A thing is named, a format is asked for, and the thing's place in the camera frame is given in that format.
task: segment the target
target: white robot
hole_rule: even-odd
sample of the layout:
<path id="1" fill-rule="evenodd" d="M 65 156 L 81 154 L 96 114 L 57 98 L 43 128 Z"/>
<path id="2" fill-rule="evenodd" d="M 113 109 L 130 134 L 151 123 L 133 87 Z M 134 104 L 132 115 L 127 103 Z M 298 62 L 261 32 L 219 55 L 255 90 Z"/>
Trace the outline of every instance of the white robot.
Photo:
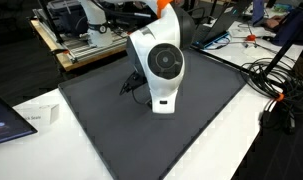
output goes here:
<path id="1" fill-rule="evenodd" d="M 110 29 L 102 10 L 93 0 L 79 0 L 86 12 L 91 43 L 107 46 L 112 43 Z M 109 3 L 132 0 L 106 0 Z M 136 72 L 122 89 L 129 92 L 147 80 L 152 99 L 152 111 L 170 114 L 175 111 L 175 100 L 183 79 L 185 63 L 181 49 L 188 48 L 195 31 L 193 19 L 174 4 L 161 0 L 142 0 L 158 16 L 158 20 L 146 25 L 128 37 L 127 53 Z"/>

